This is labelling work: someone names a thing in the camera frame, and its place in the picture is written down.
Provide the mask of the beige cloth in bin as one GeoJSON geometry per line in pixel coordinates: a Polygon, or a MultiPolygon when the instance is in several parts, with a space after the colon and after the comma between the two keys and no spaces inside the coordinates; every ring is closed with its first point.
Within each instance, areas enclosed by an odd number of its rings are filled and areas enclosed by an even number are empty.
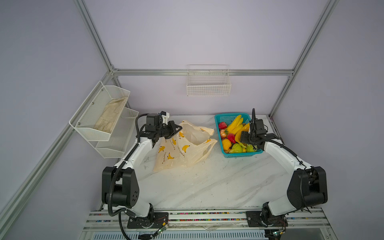
{"type": "Polygon", "coordinates": [[[94,129],[111,134],[123,110],[128,97],[111,100],[104,108],[102,115],[94,125],[94,129]]]}

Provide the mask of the white mesh lower shelf bin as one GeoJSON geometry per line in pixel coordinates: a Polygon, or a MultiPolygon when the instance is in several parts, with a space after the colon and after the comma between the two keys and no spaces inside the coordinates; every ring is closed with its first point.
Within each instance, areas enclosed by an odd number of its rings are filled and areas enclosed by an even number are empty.
{"type": "Polygon", "coordinates": [[[122,158],[127,151],[135,129],[135,119],[138,115],[138,111],[124,108],[110,139],[108,141],[91,142],[91,145],[104,159],[122,158]]]}

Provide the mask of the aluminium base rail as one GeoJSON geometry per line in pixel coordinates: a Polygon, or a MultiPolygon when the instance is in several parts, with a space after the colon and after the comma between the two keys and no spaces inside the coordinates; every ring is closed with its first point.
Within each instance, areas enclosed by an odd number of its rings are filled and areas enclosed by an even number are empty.
{"type": "MultiPolygon", "coordinates": [[[[247,210],[169,211],[167,228],[155,237],[157,240],[336,240],[326,215],[321,208],[309,212],[288,214],[278,227],[252,226],[247,210]]],[[[80,235],[81,240],[137,240],[153,234],[160,227],[150,229],[126,226],[133,220],[122,215],[122,220],[110,217],[105,210],[91,212],[80,235]]]]}

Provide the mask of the green fake pear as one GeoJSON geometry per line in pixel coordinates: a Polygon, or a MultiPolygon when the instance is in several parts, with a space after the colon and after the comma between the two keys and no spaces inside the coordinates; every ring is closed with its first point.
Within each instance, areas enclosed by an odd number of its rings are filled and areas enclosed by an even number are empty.
{"type": "Polygon", "coordinates": [[[240,144],[234,144],[229,151],[230,154],[240,154],[243,152],[243,147],[240,144]]]}

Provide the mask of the red fake strawberry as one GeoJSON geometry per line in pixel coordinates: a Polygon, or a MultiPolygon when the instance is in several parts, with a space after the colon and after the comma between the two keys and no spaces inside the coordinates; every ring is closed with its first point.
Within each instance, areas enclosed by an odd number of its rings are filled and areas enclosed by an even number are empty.
{"type": "Polygon", "coordinates": [[[220,130],[225,130],[228,126],[227,126],[227,124],[225,122],[220,122],[218,124],[218,127],[219,127],[220,130]]]}

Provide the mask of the large yellow fake banana bunch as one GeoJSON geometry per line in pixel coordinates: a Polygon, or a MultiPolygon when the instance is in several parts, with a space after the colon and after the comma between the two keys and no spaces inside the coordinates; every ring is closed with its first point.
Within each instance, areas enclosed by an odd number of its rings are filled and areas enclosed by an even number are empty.
{"type": "Polygon", "coordinates": [[[240,144],[243,148],[246,147],[246,145],[244,145],[242,142],[241,142],[241,136],[242,136],[242,133],[243,132],[246,132],[248,133],[249,132],[249,129],[250,129],[250,124],[246,124],[244,125],[237,133],[236,133],[236,141],[238,144],[240,144]]]}

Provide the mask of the white mesh upper shelf bin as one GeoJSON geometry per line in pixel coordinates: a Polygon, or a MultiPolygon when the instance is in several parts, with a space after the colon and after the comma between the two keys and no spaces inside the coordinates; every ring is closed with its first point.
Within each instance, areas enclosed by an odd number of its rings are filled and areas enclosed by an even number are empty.
{"type": "Polygon", "coordinates": [[[99,82],[93,89],[92,93],[89,94],[87,100],[83,102],[83,105],[69,121],[70,126],[73,127],[88,142],[108,141],[112,134],[98,131],[94,129],[94,125],[102,115],[105,106],[111,100],[123,97],[129,98],[129,95],[130,91],[128,90],[117,86],[105,86],[102,82],[99,82]]]}

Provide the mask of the teal plastic fruit basket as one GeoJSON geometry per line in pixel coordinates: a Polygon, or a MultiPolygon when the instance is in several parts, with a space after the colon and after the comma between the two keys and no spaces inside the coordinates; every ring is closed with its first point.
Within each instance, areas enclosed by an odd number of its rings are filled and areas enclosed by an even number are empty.
{"type": "Polygon", "coordinates": [[[220,149],[225,158],[251,157],[263,151],[242,143],[241,135],[250,129],[250,116],[246,113],[226,113],[215,115],[220,149]]]}

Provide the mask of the white mesh shelf bin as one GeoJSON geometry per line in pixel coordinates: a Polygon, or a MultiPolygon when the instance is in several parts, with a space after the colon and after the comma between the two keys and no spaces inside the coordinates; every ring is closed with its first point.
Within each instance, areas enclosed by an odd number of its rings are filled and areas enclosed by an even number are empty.
{"type": "Polygon", "coordinates": [[[105,86],[102,82],[99,82],[93,89],[92,93],[89,94],[87,100],[83,102],[83,105],[69,121],[70,126],[73,127],[88,142],[108,141],[112,134],[98,131],[94,129],[94,125],[102,115],[105,106],[111,100],[123,97],[129,98],[129,95],[130,91],[128,90],[117,86],[105,86]]]}
{"type": "Polygon", "coordinates": [[[108,141],[91,142],[91,145],[104,159],[122,158],[127,151],[135,129],[135,119],[138,115],[138,111],[124,108],[110,139],[108,141]]]}

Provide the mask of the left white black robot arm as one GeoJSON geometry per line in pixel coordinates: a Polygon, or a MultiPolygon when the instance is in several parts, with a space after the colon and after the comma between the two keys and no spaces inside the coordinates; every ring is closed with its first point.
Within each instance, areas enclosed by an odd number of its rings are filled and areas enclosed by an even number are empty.
{"type": "Polygon", "coordinates": [[[182,127],[169,121],[170,114],[141,114],[135,119],[137,131],[134,145],[113,167],[102,172],[102,202],[111,217],[125,214],[141,228],[150,228],[155,222],[154,207],[140,197],[140,187],[135,172],[146,155],[161,138],[174,137],[182,127]]]}

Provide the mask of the red yellow fake apple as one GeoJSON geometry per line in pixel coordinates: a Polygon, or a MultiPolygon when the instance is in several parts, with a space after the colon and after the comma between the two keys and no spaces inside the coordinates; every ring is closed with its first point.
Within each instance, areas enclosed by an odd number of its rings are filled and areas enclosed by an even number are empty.
{"type": "Polygon", "coordinates": [[[221,139],[227,138],[228,132],[225,129],[220,130],[221,139]]]}

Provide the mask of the cream banana print plastic bag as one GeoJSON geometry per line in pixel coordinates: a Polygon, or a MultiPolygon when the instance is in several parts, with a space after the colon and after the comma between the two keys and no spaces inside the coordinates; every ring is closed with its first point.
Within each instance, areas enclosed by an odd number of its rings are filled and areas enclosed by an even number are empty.
{"type": "Polygon", "coordinates": [[[175,168],[189,168],[206,160],[218,142],[212,136],[215,130],[196,126],[186,120],[182,129],[173,137],[160,142],[154,172],[175,168]]]}

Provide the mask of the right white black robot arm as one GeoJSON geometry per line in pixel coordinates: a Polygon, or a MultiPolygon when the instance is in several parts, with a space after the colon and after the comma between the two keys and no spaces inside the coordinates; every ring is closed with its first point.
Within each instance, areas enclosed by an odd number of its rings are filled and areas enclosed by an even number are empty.
{"type": "Polygon", "coordinates": [[[272,156],[291,175],[286,192],[263,204],[258,224],[271,227],[281,223],[286,214],[325,204],[328,201],[326,171],[305,162],[273,133],[263,120],[252,117],[250,129],[241,134],[241,142],[272,156]]]}

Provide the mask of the small yellow fake banana bunch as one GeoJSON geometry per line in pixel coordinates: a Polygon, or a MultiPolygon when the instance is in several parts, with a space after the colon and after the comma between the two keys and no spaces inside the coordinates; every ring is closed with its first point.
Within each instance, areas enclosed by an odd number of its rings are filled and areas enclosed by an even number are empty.
{"type": "Polygon", "coordinates": [[[237,128],[238,126],[241,126],[241,125],[242,125],[243,120],[244,120],[244,119],[242,118],[242,116],[241,116],[241,115],[238,115],[238,116],[234,119],[234,121],[227,127],[227,129],[226,129],[226,133],[227,133],[227,134],[232,133],[233,130],[234,130],[235,128],[237,128]]]}

